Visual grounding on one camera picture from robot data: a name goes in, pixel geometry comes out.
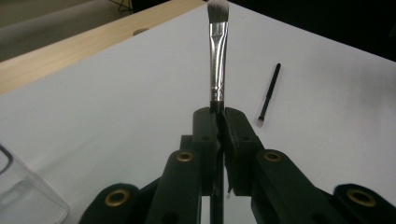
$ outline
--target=clear plastic container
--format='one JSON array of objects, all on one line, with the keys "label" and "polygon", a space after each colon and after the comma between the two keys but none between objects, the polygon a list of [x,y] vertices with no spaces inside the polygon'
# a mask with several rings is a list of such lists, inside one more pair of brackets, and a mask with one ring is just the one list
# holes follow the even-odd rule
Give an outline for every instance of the clear plastic container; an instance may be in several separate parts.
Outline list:
[{"label": "clear plastic container", "polygon": [[0,223],[62,223],[67,213],[64,200],[0,144]]}]

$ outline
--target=silver ferrule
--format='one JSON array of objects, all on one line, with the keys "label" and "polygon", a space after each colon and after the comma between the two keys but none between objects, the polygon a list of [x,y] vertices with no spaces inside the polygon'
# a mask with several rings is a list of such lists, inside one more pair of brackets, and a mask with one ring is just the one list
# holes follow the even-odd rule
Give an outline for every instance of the silver ferrule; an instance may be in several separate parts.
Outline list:
[{"label": "silver ferrule", "polygon": [[228,22],[209,24],[210,35],[210,100],[224,101],[225,51]]}]

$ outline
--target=dark floor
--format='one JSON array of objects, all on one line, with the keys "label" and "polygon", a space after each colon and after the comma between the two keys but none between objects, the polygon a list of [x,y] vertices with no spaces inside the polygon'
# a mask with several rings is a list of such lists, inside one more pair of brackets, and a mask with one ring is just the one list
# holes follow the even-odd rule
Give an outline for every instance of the dark floor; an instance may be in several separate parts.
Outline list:
[{"label": "dark floor", "polygon": [[306,31],[396,62],[394,0],[230,0]]},{"label": "dark floor", "polygon": [[119,5],[109,0],[90,0],[1,27],[0,62],[130,15],[128,11],[119,12],[118,9]]}]

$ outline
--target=brass insert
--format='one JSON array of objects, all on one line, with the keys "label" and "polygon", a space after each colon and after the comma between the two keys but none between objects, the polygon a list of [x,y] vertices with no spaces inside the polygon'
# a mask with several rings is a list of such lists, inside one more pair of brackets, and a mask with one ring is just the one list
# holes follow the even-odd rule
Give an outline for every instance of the brass insert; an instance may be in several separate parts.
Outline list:
[{"label": "brass insert", "polygon": [[354,203],[358,203],[365,207],[374,207],[376,206],[375,198],[360,189],[348,189],[346,191],[346,196]]},{"label": "brass insert", "polygon": [[129,191],[126,189],[116,189],[107,194],[105,204],[110,207],[117,207],[128,201]]},{"label": "brass insert", "polygon": [[268,161],[281,161],[282,156],[276,152],[265,152],[264,158]]},{"label": "brass insert", "polygon": [[193,158],[194,158],[194,154],[190,152],[179,152],[177,154],[178,161],[192,161]]}]

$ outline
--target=brush bristles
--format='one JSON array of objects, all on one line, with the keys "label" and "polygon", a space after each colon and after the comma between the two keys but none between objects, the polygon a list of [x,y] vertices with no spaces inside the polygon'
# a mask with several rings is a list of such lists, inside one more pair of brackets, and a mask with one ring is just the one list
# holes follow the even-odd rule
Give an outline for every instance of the brush bristles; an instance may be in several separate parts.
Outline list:
[{"label": "brush bristles", "polygon": [[227,0],[209,0],[207,2],[207,14],[210,23],[228,21],[229,4]]}]

